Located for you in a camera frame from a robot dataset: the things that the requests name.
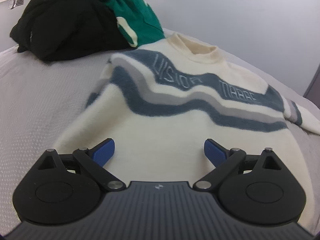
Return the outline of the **black garment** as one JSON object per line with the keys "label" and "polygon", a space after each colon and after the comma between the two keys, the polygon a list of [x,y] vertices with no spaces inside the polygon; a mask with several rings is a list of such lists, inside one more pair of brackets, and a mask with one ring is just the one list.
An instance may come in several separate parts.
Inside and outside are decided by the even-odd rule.
{"label": "black garment", "polygon": [[99,0],[31,0],[10,37],[19,53],[29,51],[42,61],[130,47],[114,13]]}

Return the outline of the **green garment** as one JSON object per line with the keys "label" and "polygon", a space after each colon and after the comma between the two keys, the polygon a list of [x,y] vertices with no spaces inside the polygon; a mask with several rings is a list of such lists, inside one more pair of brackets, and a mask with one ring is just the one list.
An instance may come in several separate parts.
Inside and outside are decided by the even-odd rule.
{"label": "green garment", "polygon": [[118,29],[132,48],[164,38],[162,26],[144,0],[101,0],[112,10]]}

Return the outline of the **cream sweater with blue stripes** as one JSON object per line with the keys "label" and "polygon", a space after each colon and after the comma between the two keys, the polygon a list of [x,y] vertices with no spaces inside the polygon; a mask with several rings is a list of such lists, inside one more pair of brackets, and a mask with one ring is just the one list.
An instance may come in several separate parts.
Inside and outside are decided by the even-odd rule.
{"label": "cream sweater with blue stripes", "polygon": [[319,114],[228,62],[219,48],[173,34],[108,57],[86,109],[55,143],[60,153],[112,138],[107,170],[133,180],[194,183],[212,170],[203,146],[260,154],[271,147],[306,192],[300,224],[319,227],[310,151],[319,145]]}

